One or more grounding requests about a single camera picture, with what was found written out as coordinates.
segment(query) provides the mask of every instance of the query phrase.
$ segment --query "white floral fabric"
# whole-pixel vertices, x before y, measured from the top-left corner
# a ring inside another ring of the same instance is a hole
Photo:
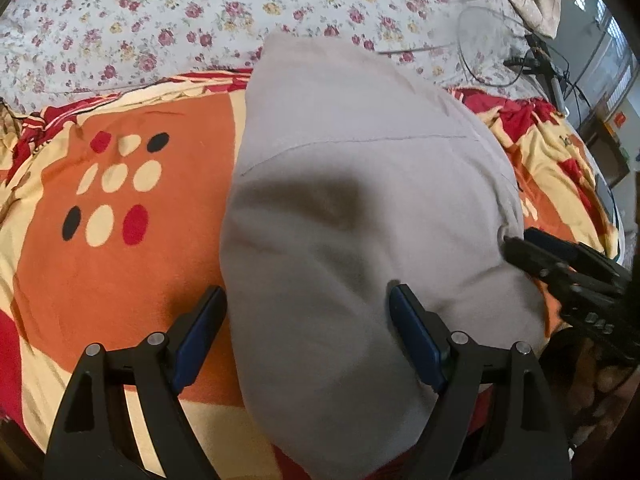
[[[0,18],[0,96],[31,112],[189,70],[252,66],[273,30],[339,36],[434,83],[481,86],[456,43],[468,6],[518,19],[508,0],[13,0]],[[514,77],[503,52],[480,45],[468,57],[485,81]],[[525,78],[498,91],[539,94]]]

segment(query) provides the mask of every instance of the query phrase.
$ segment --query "black dot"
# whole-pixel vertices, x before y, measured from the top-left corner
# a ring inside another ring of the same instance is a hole
[[[149,153],[159,152],[166,146],[168,142],[169,142],[168,133],[161,132],[159,134],[155,134],[153,137],[149,139],[149,142],[146,144],[146,150]]]
[[[75,205],[66,214],[65,221],[62,224],[62,239],[65,242],[71,240],[71,238],[74,237],[74,234],[76,234],[78,226],[80,225],[80,219],[80,208]]]

